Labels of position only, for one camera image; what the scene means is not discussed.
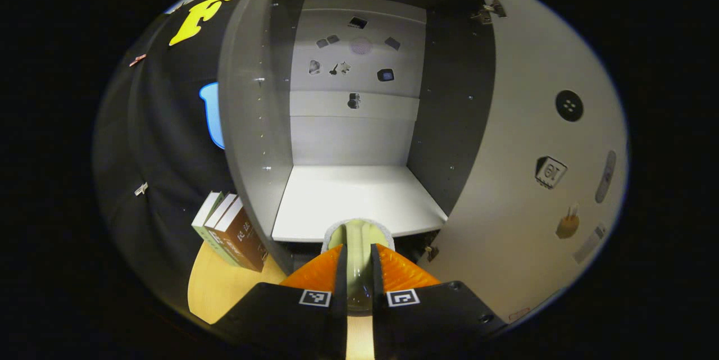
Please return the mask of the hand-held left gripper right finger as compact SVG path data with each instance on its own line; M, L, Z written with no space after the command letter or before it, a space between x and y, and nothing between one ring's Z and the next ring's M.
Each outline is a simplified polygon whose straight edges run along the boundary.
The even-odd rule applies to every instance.
M377 359L471 359L506 323L461 281L439 283L380 243L371 247Z

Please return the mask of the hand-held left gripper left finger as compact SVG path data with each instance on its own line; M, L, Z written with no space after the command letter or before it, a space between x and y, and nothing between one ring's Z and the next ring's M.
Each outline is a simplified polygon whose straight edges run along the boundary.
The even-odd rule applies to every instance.
M312 260L323 263L327 289L306 281L288 285L259 282L216 323L231 344L262 359L345 359L347 355L347 249L327 250Z

